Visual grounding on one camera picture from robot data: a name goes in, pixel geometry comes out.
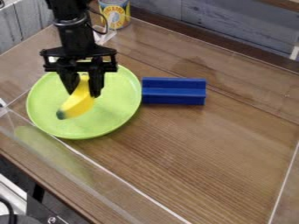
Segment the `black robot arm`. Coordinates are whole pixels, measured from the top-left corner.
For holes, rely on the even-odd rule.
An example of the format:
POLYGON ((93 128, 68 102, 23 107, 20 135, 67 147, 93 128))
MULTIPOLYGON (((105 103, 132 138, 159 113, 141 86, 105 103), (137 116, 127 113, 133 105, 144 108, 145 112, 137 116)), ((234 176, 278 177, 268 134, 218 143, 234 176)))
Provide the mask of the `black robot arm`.
POLYGON ((60 47, 43 49, 44 70, 56 72, 71 95, 88 73, 88 91, 95 98, 104 87, 105 72, 117 71, 117 50, 96 44, 89 18, 91 0, 45 0, 60 35, 60 47))

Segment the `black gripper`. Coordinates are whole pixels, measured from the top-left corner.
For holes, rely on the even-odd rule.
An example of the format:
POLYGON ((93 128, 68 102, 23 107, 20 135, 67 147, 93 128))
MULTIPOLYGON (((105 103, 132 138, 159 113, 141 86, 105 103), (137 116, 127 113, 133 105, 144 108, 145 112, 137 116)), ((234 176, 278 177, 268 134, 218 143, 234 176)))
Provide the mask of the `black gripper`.
POLYGON ((44 70, 47 72, 57 72, 69 95, 80 83, 77 72, 88 71, 89 95, 95 98, 100 96, 101 88, 104 87, 104 72, 115 72, 117 70, 116 49, 95 45, 85 52, 67 53, 60 46, 43 49, 40 55, 44 59, 44 70), (99 64, 104 72, 96 68, 89 70, 96 64, 99 64))

